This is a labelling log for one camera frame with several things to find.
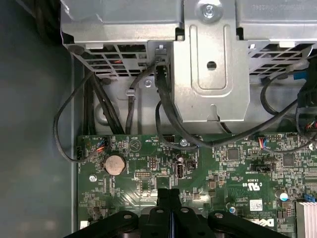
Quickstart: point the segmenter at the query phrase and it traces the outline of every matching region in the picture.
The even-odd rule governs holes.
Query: blue connector
[[[316,202],[316,199],[311,196],[311,195],[308,195],[308,194],[304,194],[304,199],[307,201],[307,202]]]

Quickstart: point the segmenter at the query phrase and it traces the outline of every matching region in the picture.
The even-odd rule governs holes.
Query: mounting screw hole
[[[207,69],[213,71],[217,68],[217,64],[214,61],[209,61],[207,63]]]

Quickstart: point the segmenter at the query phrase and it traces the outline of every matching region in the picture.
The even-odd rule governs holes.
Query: metal bracket
[[[135,97],[135,89],[127,89],[125,91],[125,95],[128,96],[128,97]]]
[[[171,61],[172,96],[183,122],[244,119],[248,45],[237,40],[235,15],[235,0],[184,1],[185,40],[173,42]]]

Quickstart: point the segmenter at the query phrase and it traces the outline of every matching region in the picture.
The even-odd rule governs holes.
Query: white label
[[[250,200],[250,211],[262,211],[263,206],[262,206],[262,200]]]
[[[83,229],[83,228],[85,228],[85,227],[88,227],[88,221],[80,221],[80,227],[79,227],[79,229]]]
[[[263,226],[263,227],[274,227],[274,219],[249,219],[249,221],[255,223],[255,224],[258,224],[260,226]]]

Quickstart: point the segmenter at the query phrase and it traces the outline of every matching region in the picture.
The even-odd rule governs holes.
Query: sticker
[[[262,200],[250,200],[250,211],[262,211],[263,206],[262,206]]]
[[[80,221],[80,227],[79,229],[83,229],[85,227],[88,227],[89,222],[88,221]]]

